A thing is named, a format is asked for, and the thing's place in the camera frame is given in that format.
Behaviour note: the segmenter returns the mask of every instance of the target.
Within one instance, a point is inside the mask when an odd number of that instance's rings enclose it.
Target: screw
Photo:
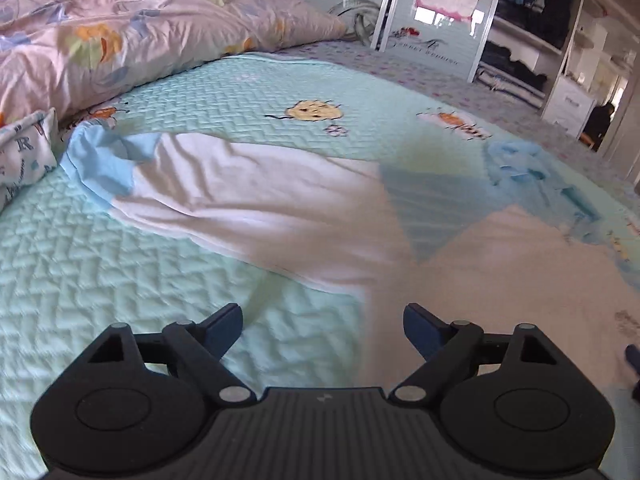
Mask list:
[[[251,397],[251,392],[244,386],[227,386],[218,395],[225,402],[244,402]]]
[[[400,386],[396,392],[396,399],[402,402],[418,402],[426,397],[425,392],[420,386]]]

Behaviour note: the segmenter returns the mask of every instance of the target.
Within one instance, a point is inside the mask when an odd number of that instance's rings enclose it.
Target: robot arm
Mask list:
[[[241,331],[236,304],[159,334],[108,327],[33,409],[47,480],[603,479],[612,409],[535,325],[485,334],[410,304],[404,332],[425,363],[388,397],[259,399],[220,362]],[[482,364],[500,367],[478,375]]]

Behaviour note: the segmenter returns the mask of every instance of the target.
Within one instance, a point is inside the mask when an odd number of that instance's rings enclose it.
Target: white cabinet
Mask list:
[[[571,79],[561,76],[556,83],[542,118],[558,124],[577,139],[595,106],[595,99]]]

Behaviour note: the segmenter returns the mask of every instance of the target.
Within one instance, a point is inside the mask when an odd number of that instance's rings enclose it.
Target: closet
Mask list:
[[[372,49],[510,94],[542,111],[583,0],[307,0]]]
[[[476,81],[543,110],[566,69],[584,0],[498,0]]]

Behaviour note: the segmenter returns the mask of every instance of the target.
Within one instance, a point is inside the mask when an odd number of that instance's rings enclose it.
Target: floral comforter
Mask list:
[[[228,54],[344,32],[303,0],[0,0],[0,128],[50,108],[61,119]]]

